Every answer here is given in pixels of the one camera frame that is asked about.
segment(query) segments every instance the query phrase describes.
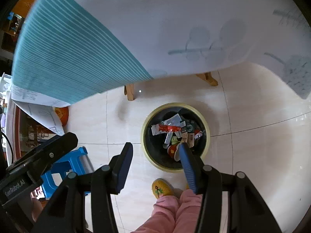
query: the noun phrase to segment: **trash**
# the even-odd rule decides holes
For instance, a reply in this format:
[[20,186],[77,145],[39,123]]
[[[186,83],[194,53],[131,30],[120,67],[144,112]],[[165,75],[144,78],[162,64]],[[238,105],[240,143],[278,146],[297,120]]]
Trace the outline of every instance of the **trash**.
[[180,121],[181,121],[181,118],[180,118],[179,114],[176,114],[173,117],[165,120],[164,124],[180,127]]
[[203,136],[203,132],[200,130],[197,133],[194,133],[194,139],[199,139],[201,136]]
[[171,145],[168,149],[167,149],[167,154],[175,161],[179,161],[180,160],[180,156],[179,156],[179,144],[174,144]]
[[175,136],[172,137],[171,144],[173,145],[173,144],[177,144],[177,143],[179,143],[178,138]]
[[170,142],[171,142],[172,137],[173,137],[173,132],[169,132],[169,133],[166,135],[163,148],[167,149],[167,148],[169,147],[169,144],[170,144]]
[[181,131],[175,131],[175,135],[177,136],[177,138],[182,137]]
[[152,135],[158,135],[162,133],[168,133],[168,132],[175,132],[180,131],[181,128],[177,126],[171,126],[171,125],[163,125],[163,124],[156,124],[151,126]]
[[194,121],[186,119],[186,127],[188,133],[187,144],[189,148],[192,148],[194,146],[194,129],[195,129]]
[[181,142],[187,143],[188,133],[187,133],[186,121],[181,121],[180,127],[181,127],[181,135],[182,135]]
[[194,120],[186,119],[179,114],[152,125],[151,131],[153,136],[166,134],[159,136],[159,139],[163,142],[163,148],[167,149],[167,153],[175,161],[180,159],[178,148],[181,143],[187,143],[194,152],[198,140],[203,136],[200,126]]

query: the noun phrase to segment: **orange object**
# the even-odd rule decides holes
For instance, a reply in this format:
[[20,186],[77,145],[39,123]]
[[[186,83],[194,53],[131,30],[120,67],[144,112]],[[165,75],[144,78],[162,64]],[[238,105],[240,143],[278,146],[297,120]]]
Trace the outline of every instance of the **orange object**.
[[25,18],[35,0],[19,0],[12,8],[12,12]]
[[69,109],[68,107],[64,107],[64,108],[55,108],[55,112],[58,115],[58,117],[60,118],[60,121],[62,123],[62,126],[65,126],[68,122],[68,118],[69,118]]
[[180,160],[180,156],[179,156],[179,144],[173,144],[170,147],[168,147],[167,149],[167,154],[175,161],[179,161]]

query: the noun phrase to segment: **person's leg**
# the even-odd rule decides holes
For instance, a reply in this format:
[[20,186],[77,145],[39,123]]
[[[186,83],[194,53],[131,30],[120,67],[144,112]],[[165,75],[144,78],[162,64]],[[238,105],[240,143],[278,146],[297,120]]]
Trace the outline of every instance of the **person's leg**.
[[201,194],[194,194],[191,189],[180,196],[180,208],[176,212],[174,233],[193,233],[197,225],[202,202]]
[[157,201],[153,205],[151,217],[134,233],[172,233],[179,200],[165,180],[155,180],[152,184],[152,191]]

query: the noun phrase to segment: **white paper sheet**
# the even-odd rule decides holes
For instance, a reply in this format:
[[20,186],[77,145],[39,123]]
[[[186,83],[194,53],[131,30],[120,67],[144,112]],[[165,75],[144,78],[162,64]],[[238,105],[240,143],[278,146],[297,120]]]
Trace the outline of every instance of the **white paper sheet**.
[[276,73],[303,99],[311,91],[311,28],[293,0],[75,0],[153,78],[241,62]]
[[63,134],[65,134],[62,123],[51,106],[44,106],[33,103],[23,103],[15,100],[13,101],[26,114],[31,116],[44,127],[55,132],[57,135],[62,136]]
[[11,87],[11,98],[12,100],[18,102],[28,102],[34,103],[35,105],[40,104],[59,108],[67,107],[70,105],[69,103],[66,103],[62,100],[58,100],[38,92],[22,89],[14,84],[12,84]]

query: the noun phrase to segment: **blue gripper pad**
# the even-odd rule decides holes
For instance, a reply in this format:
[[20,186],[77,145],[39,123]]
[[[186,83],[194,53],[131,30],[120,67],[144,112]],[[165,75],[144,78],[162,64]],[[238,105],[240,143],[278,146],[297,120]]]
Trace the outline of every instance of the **blue gripper pad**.
[[121,189],[124,188],[126,177],[133,158],[133,145],[127,142],[121,154],[118,157],[116,164],[112,169],[112,176],[116,180],[116,191],[120,193]]
[[195,156],[190,151],[187,143],[182,143],[179,146],[179,155],[189,188],[192,189],[195,194],[198,194],[200,191],[201,167],[203,162],[200,159],[202,165],[199,164],[199,162],[195,159]]

